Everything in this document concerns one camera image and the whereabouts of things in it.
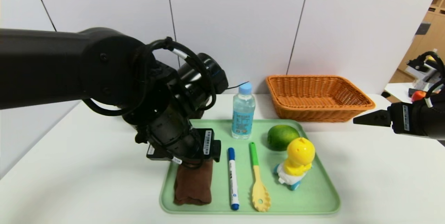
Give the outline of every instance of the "orange basket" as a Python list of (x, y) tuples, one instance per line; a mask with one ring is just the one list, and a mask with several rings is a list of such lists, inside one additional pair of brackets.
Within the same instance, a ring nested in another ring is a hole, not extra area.
[(354, 84), (335, 75), (271, 75), (266, 83), (280, 118), (346, 122), (375, 107)]

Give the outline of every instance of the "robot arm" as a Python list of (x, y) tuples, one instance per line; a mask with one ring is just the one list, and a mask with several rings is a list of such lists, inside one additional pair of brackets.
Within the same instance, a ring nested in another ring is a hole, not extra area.
[[(157, 49), (187, 64), (176, 71), (154, 58)], [(227, 89), (225, 72), (210, 56), (171, 38), (145, 45), (106, 28), (0, 30), (0, 76), (0, 109), (82, 99), (99, 114), (122, 115), (138, 131), (136, 142), (156, 149), (151, 159), (175, 158), (189, 167), (219, 160), (220, 142), (212, 141), (204, 155), (202, 134), (189, 118)], [(100, 108), (92, 99), (120, 109)]]
[(396, 134), (445, 140), (445, 90), (442, 89), (438, 94), (432, 93), (445, 83), (445, 67), (440, 57), (432, 51), (421, 54), (417, 59), (423, 63), (427, 56), (436, 61), (440, 80), (431, 86), (424, 100), (393, 103), (387, 110), (358, 116), (353, 122), (372, 126), (392, 126)]

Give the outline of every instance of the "plastic bottle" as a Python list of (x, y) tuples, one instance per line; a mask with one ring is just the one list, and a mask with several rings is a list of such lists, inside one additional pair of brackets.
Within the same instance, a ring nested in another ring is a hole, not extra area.
[(251, 83), (240, 86), (233, 97), (232, 137), (246, 140), (251, 136), (255, 98), (252, 96)]

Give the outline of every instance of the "toy figure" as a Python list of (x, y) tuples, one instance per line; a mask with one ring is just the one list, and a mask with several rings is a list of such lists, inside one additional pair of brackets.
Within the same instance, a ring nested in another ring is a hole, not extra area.
[(288, 158), (276, 165), (274, 173), (278, 174), (281, 184), (290, 185), (293, 191), (300, 186), (302, 178), (312, 167), (315, 147), (308, 139), (300, 137), (289, 143), (287, 150)]

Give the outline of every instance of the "blue marker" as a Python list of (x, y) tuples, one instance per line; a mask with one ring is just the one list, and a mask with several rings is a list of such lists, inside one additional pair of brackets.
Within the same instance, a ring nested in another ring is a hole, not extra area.
[(236, 183), (235, 149), (229, 148), (229, 175), (230, 175), (230, 203), (232, 210), (240, 208), (238, 199), (238, 184)]

